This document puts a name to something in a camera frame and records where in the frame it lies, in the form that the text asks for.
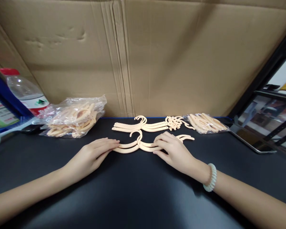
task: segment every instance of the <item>person's right hand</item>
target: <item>person's right hand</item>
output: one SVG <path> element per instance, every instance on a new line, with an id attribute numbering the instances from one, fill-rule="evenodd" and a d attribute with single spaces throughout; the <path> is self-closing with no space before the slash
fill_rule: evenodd
<path id="1" fill-rule="evenodd" d="M 63 175 L 72 183 L 76 183 L 95 171 L 112 149 L 119 147 L 118 140 L 102 138 L 85 145 L 63 167 Z"/>
<path id="2" fill-rule="evenodd" d="M 211 173 L 210 167 L 194 158 L 184 144 L 174 135 L 164 132 L 155 138 L 152 146 L 160 146 L 168 153 L 166 154 L 160 150 L 153 152 L 170 166 L 201 183 L 206 184 L 208 182 Z"/>

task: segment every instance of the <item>clear plastic packaging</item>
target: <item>clear plastic packaging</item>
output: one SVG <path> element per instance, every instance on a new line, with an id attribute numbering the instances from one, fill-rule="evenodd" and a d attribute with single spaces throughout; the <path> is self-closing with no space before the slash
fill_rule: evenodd
<path id="1" fill-rule="evenodd" d="M 103 95 L 99 98 L 67 98 L 58 105 L 49 105 L 32 121 L 44 124 L 40 135 L 51 137 L 80 138 L 94 126 L 105 113 L 107 103 Z"/>
<path id="2" fill-rule="evenodd" d="M 216 134 L 230 131 L 229 127 L 205 113 L 183 116 L 199 134 Z"/>
<path id="3" fill-rule="evenodd" d="M 105 111 L 95 112 L 95 116 L 92 119 L 87 120 L 81 125 L 53 125 L 47 124 L 41 127 L 46 129 L 39 135 L 48 137 L 64 137 L 64 138 L 81 138 L 85 136 L 89 130 L 95 125 L 95 123 L 105 114 Z"/>
<path id="4" fill-rule="evenodd" d="M 75 125 L 91 120 L 95 112 L 104 109 L 105 95 L 97 98 L 67 98 L 58 105 L 49 105 L 34 118 L 33 125 Z"/>

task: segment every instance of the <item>wrist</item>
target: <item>wrist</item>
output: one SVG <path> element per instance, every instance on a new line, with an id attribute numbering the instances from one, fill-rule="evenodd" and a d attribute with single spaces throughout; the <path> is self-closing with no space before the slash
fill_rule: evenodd
<path id="1" fill-rule="evenodd" d="M 191 169 L 190 177 L 198 182 L 208 185 L 211 179 L 212 169 L 202 161 L 195 159 L 195 163 Z"/>
<path id="2" fill-rule="evenodd" d="M 56 170 L 55 173 L 56 173 L 56 180 L 57 180 L 57 182 L 59 184 L 61 184 L 62 186 L 64 186 L 65 188 L 71 186 L 74 183 L 76 183 L 68 175 L 67 170 L 65 169 L 65 167 L 62 167 L 62 168 Z"/>

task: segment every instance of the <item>finger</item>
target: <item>finger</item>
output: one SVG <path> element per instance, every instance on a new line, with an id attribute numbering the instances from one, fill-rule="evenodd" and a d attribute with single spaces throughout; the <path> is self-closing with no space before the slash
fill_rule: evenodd
<path id="1" fill-rule="evenodd" d="M 107 157 L 107 155 L 111 152 L 111 150 L 108 150 L 107 152 L 101 154 L 93 163 L 93 165 L 98 168 L 101 163 L 105 160 L 105 158 Z"/>
<path id="2" fill-rule="evenodd" d="M 111 143 L 119 143 L 119 142 L 120 142 L 119 140 L 115 140 L 115 139 L 106 139 L 106 140 L 94 143 L 92 144 L 92 146 L 96 149 L 102 145 L 111 144 Z"/>
<path id="3" fill-rule="evenodd" d="M 172 139 L 174 139 L 174 140 L 178 139 L 178 138 L 176 138 L 175 135 L 173 135 L 173 134 L 171 134 L 171 133 L 169 133 L 169 132 L 167 132 L 167 131 L 165 131 L 163 134 L 167 135 L 168 137 L 170 137 L 170 138 L 172 138 Z"/>
<path id="4" fill-rule="evenodd" d="M 166 141 L 166 142 L 171 142 L 172 138 L 169 137 L 167 134 L 163 133 L 163 134 L 160 134 L 159 136 L 157 136 L 154 140 L 154 142 L 158 141 L 158 140 L 163 140 L 163 141 Z"/>
<path id="5" fill-rule="evenodd" d="M 152 144 L 152 147 L 154 147 L 154 146 L 160 146 L 160 147 L 162 147 L 163 149 L 166 150 L 168 148 L 168 143 L 165 142 L 165 141 L 162 141 L 162 140 L 157 140 L 156 142 L 154 142 Z"/>
<path id="6" fill-rule="evenodd" d="M 160 150 L 155 150 L 153 152 L 153 154 L 158 155 L 163 161 L 165 161 L 167 164 L 170 164 L 170 158 L 169 155 L 167 155 L 166 153 L 160 151 Z"/>
<path id="7" fill-rule="evenodd" d="M 100 138 L 100 139 L 97 139 L 97 140 L 94 140 L 93 142 L 90 142 L 89 144 L 94 144 L 96 142 L 100 142 L 100 141 L 103 141 L 103 140 L 106 140 L 108 138 Z"/>
<path id="8" fill-rule="evenodd" d="M 95 156 L 98 157 L 102 153 L 107 152 L 108 150 L 112 150 L 114 148 L 117 148 L 119 146 L 120 146 L 119 143 L 110 143 L 110 144 L 102 145 L 102 146 L 95 149 Z"/>

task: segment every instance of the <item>white bead bracelet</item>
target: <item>white bead bracelet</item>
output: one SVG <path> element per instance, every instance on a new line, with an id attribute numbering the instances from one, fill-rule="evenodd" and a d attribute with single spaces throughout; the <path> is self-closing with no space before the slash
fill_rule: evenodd
<path id="1" fill-rule="evenodd" d="M 203 187 L 207 192 L 211 192 L 211 191 L 213 191 L 213 189 L 215 187 L 215 183 L 216 183 L 216 179 L 217 179 L 217 171 L 216 171 L 215 165 L 213 165 L 212 163 L 210 163 L 208 165 L 212 169 L 212 178 L 211 178 L 210 184 L 208 186 L 203 185 Z"/>

